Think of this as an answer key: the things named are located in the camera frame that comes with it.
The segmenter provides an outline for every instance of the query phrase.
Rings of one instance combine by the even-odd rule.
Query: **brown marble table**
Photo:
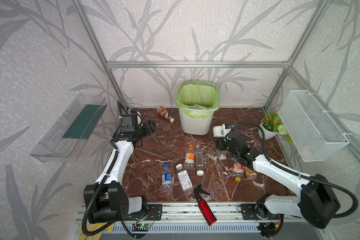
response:
[[[145,195],[148,202],[196,201],[190,193],[183,192],[175,168],[177,164],[184,163],[188,144],[204,148],[206,168],[204,176],[197,176],[195,170],[189,171],[189,174],[194,187],[201,183],[203,189],[211,194],[207,197],[203,195],[207,201],[256,201],[265,193],[288,195],[286,187],[259,173],[255,180],[242,177],[241,182],[236,183],[232,173],[233,158],[231,155],[227,154],[225,160],[217,159],[212,128],[223,123],[232,123],[234,126],[242,122],[259,124],[263,118],[261,108],[221,108],[215,112],[211,129],[204,136],[186,134],[181,130],[177,108],[168,109],[168,112],[175,118],[174,123],[159,116],[156,109],[135,110],[141,113],[143,121],[152,120],[156,123],[157,130],[150,136],[144,137],[143,146],[136,147],[128,161],[122,184],[127,196]],[[249,147],[263,152],[261,138],[256,127],[243,126],[238,130],[247,137]],[[276,138],[267,140],[266,144],[269,157],[284,163],[285,159]],[[160,190],[164,162],[169,163],[174,176],[175,186],[171,193],[163,193]]]

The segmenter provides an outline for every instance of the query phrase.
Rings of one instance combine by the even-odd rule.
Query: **trash can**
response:
[[[205,135],[211,127],[213,113],[220,106],[220,89],[209,82],[185,81],[177,91],[176,106],[183,132]]]

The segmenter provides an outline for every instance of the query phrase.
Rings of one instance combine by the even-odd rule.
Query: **gray wall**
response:
[[[285,61],[318,0],[82,0],[108,61]],[[221,106],[263,106],[281,69],[113,71],[130,106],[174,106],[184,79],[218,84]]]
[[[0,1],[0,239],[67,239],[109,153],[117,97],[70,4]],[[78,93],[108,107],[77,161],[31,157]]]
[[[350,133],[360,141],[360,1],[333,0],[294,63],[320,98],[329,105]],[[290,90],[299,89],[287,77],[269,109],[279,109]],[[333,219],[332,229],[340,240],[360,240],[360,163],[348,147],[321,162],[303,162],[293,143],[282,147],[295,169],[325,175],[330,182],[355,193],[359,208],[345,218]],[[341,210],[350,198],[338,191]]]

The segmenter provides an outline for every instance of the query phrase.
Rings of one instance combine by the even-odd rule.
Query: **red spray bottle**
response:
[[[196,196],[196,200],[199,206],[200,211],[202,212],[204,218],[206,219],[206,222],[208,225],[212,225],[216,222],[216,217],[212,213],[211,209],[209,208],[208,204],[202,197],[200,196],[200,193],[204,193],[209,195],[205,190],[202,189],[202,185],[198,185],[195,190],[193,191],[193,194]]]

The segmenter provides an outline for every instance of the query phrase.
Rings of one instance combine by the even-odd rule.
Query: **clear plastic bottle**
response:
[[[203,148],[197,147],[196,150],[196,174],[198,176],[204,175],[204,159],[203,159]]]
[[[232,170],[235,176],[235,181],[241,182],[241,177],[244,174],[244,166],[241,165],[238,161],[234,160]]]
[[[257,172],[254,170],[250,170],[247,167],[244,167],[245,177],[251,180],[254,180],[257,178]]]
[[[170,192],[173,190],[173,179],[169,164],[166,162],[163,165],[163,171],[161,173],[161,188],[163,192]]]
[[[177,169],[177,176],[179,177],[180,185],[183,189],[183,191],[189,191],[193,189],[191,178],[188,175],[187,170],[183,167],[183,165],[180,163],[176,165]]]
[[[216,153],[217,153],[219,160],[224,160],[227,158],[226,154],[228,153],[228,151],[227,150],[220,151],[220,150],[216,149]]]
[[[184,168],[192,170],[195,168],[195,150],[192,144],[188,146],[188,149],[185,152]]]

